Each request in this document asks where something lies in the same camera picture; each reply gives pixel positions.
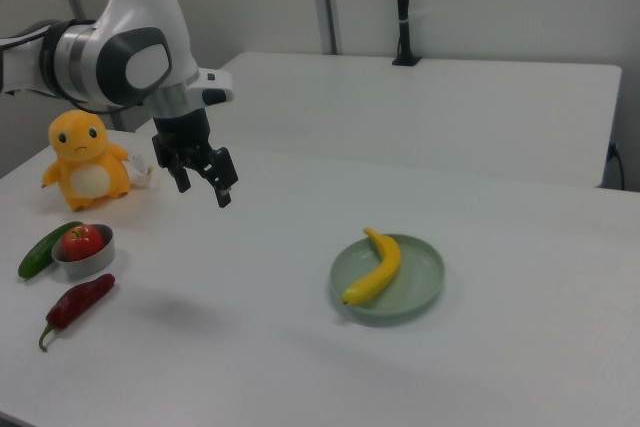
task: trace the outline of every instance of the chili pepper stem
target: chili pepper stem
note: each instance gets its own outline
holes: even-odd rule
[[[40,346],[40,350],[42,350],[43,352],[47,351],[47,348],[44,346],[44,338],[47,336],[49,332],[53,331],[55,328],[56,328],[55,325],[53,325],[51,322],[47,322],[47,326],[44,328],[44,331],[40,336],[40,341],[38,342],[38,345]]]

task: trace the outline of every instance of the plush toy belly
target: plush toy belly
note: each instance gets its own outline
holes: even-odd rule
[[[98,198],[109,192],[109,172],[97,164],[83,165],[71,174],[71,186],[79,197]]]

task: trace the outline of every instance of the plate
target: plate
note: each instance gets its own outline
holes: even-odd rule
[[[436,249],[408,235],[386,234],[398,243],[402,261],[395,278],[376,297],[349,311],[371,318],[391,318],[414,313],[431,302],[444,284],[444,262]],[[338,299],[345,289],[380,265],[380,255],[369,238],[343,250],[331,267],[331,291]]]

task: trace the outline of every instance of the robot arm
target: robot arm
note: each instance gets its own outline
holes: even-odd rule
[[[185,168],[213,186],[226,206],[238,180],[229,152],[208,142],[204,107],[233,98],[231,76],[199,68],[177,0],[109,0],[93,21],[46,21],[0,39],[0,92],[35,90],[80,102],[147,107],[158,134],[160,167],[178,190],[191,186]]]

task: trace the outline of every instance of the yellow plush toy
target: yellow plush toy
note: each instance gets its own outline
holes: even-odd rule
[[[109,143],[97,115],[65,112],[49,126],[49,143],[58,160],[45,171],[42,187],[57,182],[74,211],[101,197],[119,198],[129,192],[129,174],[122,164],[128,160],[128,152]]]

